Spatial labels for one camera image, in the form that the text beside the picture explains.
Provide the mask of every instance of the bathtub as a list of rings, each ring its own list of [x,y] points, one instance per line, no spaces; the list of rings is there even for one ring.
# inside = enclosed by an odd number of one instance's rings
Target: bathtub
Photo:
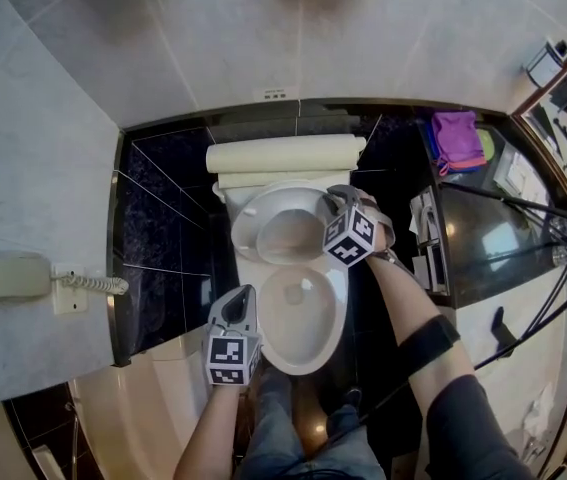
[[[70,382],[81,426],[106,480],[171,479],[210,388],[203,329]]]

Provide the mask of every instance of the wall outlet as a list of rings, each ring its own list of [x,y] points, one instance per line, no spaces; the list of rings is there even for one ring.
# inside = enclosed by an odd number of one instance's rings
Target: wall outlet
[[[267,87],[252,91],[255,102],[296,100],[299,96],[298,87]]]
[[[57,275],[74,273],[77,276],[85,275],[85,268],[81,265],[56,264],[52,265],[52,273]],[[54,314],[80,313],[87,311],[87,291],[84,288],[63,286],[61,281],[54,281],[52,287],[52,300]]]

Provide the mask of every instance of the hand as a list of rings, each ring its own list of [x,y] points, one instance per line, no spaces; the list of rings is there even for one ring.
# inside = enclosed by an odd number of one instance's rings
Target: hand
[[[376,198],[374,196],[371,196],[360,188],[357,188],[356,192],[360,198],[369,199],[376,203]],[[363,210],[363,213],[369,213],[365,205],[361,205],[360,209]],[[374,240],[374,252],[384,251],[386,248],[387,241],[385,240],[385,228],[381,224],[377,224],[376,239]]]

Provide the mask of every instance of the toilet lid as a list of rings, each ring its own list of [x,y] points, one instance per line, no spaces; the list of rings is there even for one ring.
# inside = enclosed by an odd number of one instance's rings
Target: toilet lid
[[[252,261],[296,264],[322,254],[325,190],[305,181],[275,183],[257,194],[232,225],[232,243]]]

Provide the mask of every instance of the shoe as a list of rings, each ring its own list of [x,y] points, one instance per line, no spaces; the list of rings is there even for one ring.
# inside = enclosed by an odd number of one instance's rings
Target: shoe
[[[363,399],[363,391],[358,386],[351,387],[347,393],[343,395],[342,403],[343,405],[351,405],[356,409],[356,413],[359,413],[359,408],[361,407],[361,400]]]

